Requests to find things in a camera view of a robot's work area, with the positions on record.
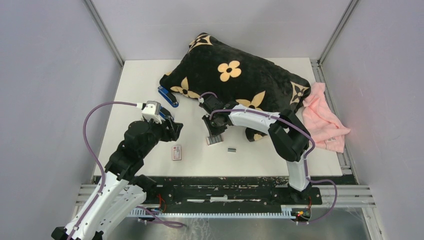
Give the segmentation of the blue stapler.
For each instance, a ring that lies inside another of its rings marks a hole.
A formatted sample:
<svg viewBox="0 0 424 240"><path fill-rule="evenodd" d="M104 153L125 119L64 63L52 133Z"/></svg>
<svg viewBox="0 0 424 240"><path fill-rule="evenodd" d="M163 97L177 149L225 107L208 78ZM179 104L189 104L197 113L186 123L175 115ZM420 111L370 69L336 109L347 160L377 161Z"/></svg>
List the blue stapler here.
<svg viewBox="0 0 424 240"><path fill-rule="evenodd" d="M159 115L163 118L163 119L174 119L173 118L173 116L172 116L172 114L167 110L167 109L165 109L165 108L161 108L160 110L159 110Z"/></svg>
<svg viewBox="0 0 424 240"><path fill-rule="evenodd" d="M179 102L177 98L171 92L169 92L166 88L160 85L157 88L157 91L173 108L177 108L179 106Z"/></svg>

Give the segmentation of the box of staples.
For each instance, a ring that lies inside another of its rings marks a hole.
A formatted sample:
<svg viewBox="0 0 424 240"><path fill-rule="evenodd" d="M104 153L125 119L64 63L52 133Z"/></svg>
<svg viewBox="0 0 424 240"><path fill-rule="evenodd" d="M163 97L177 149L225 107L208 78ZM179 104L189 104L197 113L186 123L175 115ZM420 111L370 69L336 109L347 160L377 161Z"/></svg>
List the box of staples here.
<svg viewBox="0 0 424 240"><path fill-rule="evenodd" d="M210 146L210 145L214 145L214 144L218 144L218 143L221 143L221 142L223 142L224 140L223 140L223 137L222 137L222 135L221 134L219 134L219 135L216 135L216 136L208 136L207 138L206 138L206 144L208 145L208 146Z"/></svg>

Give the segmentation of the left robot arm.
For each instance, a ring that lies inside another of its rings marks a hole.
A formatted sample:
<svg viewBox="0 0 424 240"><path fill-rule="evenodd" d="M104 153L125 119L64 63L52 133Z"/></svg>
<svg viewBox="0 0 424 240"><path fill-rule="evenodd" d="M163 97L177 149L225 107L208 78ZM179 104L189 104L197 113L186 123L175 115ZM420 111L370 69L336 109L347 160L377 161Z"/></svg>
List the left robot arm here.
<svg viewBox="0 0 424 240"><path fill-rule="evenodd" d="M56 227L51 237L54 240L106 240L138 205L154 202L158 195L156 182L136 173L159 142L177 141L183 126L170 117L159 122L132 122L81 211L66 226Z"/></svg>

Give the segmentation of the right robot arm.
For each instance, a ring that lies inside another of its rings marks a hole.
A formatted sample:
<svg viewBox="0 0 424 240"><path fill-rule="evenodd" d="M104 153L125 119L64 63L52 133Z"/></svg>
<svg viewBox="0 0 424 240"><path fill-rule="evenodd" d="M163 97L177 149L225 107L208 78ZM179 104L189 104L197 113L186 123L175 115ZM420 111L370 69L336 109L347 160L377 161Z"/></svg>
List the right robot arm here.
<svg viewBox="0 0 424 240"><path fill-rule="evenodd" d="M223 103L214 95L201 97L198 101L207 113L202 119L213 137L224 133L229 126L245 127L269 136L276 153L286 161L291 187L289 199L302 204L309 198L311 180L306 159L316 144L293 111L257 110L235 101Z"/></svg>

